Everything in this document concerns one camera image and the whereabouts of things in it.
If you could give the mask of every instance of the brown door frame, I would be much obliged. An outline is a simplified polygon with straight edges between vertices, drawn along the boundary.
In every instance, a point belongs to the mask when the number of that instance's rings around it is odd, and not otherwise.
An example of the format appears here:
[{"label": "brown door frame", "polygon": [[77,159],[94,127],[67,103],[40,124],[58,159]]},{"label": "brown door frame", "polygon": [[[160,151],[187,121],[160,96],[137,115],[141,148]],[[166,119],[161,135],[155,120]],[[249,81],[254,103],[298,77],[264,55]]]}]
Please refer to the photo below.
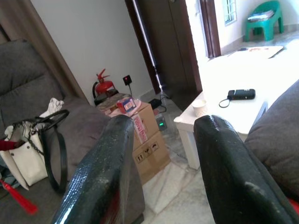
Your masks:
[{"label": "brown door frame", "polygon": [[206,35],[208,57],[218,57],[221,55],[221,49],[218,35],[215,2],[214,0],[200,0],[200,7]]},{"label": "brown door frame", "polygon": [[141,49],[146,67],[147,67],[148,72],[149,72],[149,77],[150,77],[151,83],[153,85],[155,93],[158,94],[159,92],[161,92],[161,90],[160,90],[159,83],[158,83],[157,78],[156,78],[156,71],[155,71],[155,68],[154,68],[154,66],[151,62],[150,54],[149,54],[148,49],[146,47],[146,43],[145,43],[145,40],[144,40],[144,37],[143,37],[143,34],[142,34],[142,30],[141,30],[141,27],[140,27],[140,24],[139,24],[139,21],[138,21],[138,17],[137,17],[135,8],[134,8],[133,1],[132,0],[125,0],[125,2],[126,2],[126,5],[127,5],[127,8],[128,8],[129,16],[131,18],[131,21],[132,21],[132,24],[133,24],[133,27],[134,27],[134,30],[135,30],[135,33],[136,33],[138,43],[139,43],[139,46],[140,46],[140,49]]},{"label": "brown door frame", "polygon": [[[192,33],[190,29],[190,23],[189,23],[189,17],[188,17],[188,11],[185,0],[179,0],[180,5],[182,8],[182,15],[184,20],[184,25],[186,28],[187,33],[187,41],[188,41],[188,47],[189,47],[189,54],[191,58],[192,63],[192,70],[194,74],[194,79],[197,87],[198,93],[202,92],[202,86],[201,86],[201,80],[199,76],[199,68],[197,63],[197,58],[195,54],[195,48],[192,38]],[[219,42],[219,36],[218,36],[218,28],[217,28],[217,20],[216,20],[216,11],[215,11],[215,3],[214,0],[198,0],[200,1],[201,5],[201,11],[202,11],[202,17],[203,17],[203,23],[204,23],[204,31],[206,36],[206,44],[207,44],[207,51],[208,51],[208,57],[218,57],[221,55],[220,50],[220,42]],[[134,8],[134,4],[132,0],[125,0],[128,13],[131,18],[139,46],[142,51],[143,58],[145,60],[145,64],[147,66],[149,77],[151,79],[153,88],[155,90],[155,93],[160,92],[159,84],[156,79],[156,71],[155,68],[152,65],[150,54],[147,50],[146,43],[142,34],[142,30],[138,21],[138,17]]]}]

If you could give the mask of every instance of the printed symbol on box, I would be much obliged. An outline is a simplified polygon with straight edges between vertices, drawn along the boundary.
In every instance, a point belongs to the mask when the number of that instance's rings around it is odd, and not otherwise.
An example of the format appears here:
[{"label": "printed symbol on box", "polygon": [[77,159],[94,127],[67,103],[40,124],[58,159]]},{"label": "printed symbol on box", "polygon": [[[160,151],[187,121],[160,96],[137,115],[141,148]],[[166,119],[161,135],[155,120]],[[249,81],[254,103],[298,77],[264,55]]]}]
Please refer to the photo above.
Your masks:
[{"label": "printed symbol on box", "polygon": [[143,152],[140,153],[138,156],[136,156],[136,161],[138,163],[141,163],[144,159],[145,159],[145,157],[143,156]]},{"label": "printed symbol on box", "polygon": [[154,144],[151,145],[151,149],[154,151],[158,150],[159,149],[159,145],[157,142],[155,142]]},{"label": "printed symbol on box", "polygon": [[145,158],[147,158],[153,154],[153,151],[150,148],[145,149],[143,152],[144,152]]}]

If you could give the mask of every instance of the plastic chair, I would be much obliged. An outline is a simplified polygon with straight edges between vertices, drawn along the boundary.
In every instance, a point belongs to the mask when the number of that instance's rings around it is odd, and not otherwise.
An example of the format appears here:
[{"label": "plastic chair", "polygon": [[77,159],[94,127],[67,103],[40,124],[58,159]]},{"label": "plastic chair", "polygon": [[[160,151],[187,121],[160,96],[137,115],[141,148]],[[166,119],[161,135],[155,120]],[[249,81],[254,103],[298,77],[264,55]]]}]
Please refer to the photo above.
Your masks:
[{"label": "plastic chair", "polygon": [[280,8],[280,3],[278,1],[268,1],[261,5],[259,5],[252,13],[260,13],[273,10],[274,15],[265,20],[265,21],[257,21],[257,22],[249,22],[246,24],[246,34],[245,41],[249,41],[249,32],[251,29],[253,30],[253,35],[261,34],[262,31],[264,33],[265,41],[270,41],[274,36],[274,24],[278,20],[279,24],[279,32],[282,34],[284,32],[284,23],[282,18],[282,12]]}]

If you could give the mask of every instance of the black power adapter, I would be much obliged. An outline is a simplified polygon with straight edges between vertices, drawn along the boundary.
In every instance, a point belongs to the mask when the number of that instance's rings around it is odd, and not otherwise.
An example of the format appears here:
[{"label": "black power adapter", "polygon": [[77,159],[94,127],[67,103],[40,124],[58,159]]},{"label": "black power adapter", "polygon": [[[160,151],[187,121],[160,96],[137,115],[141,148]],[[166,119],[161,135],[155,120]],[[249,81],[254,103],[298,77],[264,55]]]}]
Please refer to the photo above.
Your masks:
[{"label": "black power adapter", "polygon": [[151,105],[151,108],[154,110],[162,105],[162,101],[159,99],[152,99],[151,101],[149,101],[149,104]]},{"label": "black power adapter", "polygon": [[127,75],[125,76],[123,79],[123,82],[125,83],[125,85],[130,85],[132,83],[132,80],[131,80],[131,76],[130,75]]}]

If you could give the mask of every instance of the white cup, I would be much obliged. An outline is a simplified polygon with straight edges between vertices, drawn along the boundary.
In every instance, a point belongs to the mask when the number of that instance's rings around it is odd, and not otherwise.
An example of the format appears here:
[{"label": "white cup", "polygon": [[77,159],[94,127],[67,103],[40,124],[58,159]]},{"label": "white cup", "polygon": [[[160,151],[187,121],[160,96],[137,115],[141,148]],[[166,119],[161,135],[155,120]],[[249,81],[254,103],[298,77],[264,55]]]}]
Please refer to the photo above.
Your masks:
[{"label": "white cup", "polygon": [[204,107],[206,106],[206,101],[204,99],[196,99],[192,102],[192,107],[196,117],[201,117],[205,115]]}]

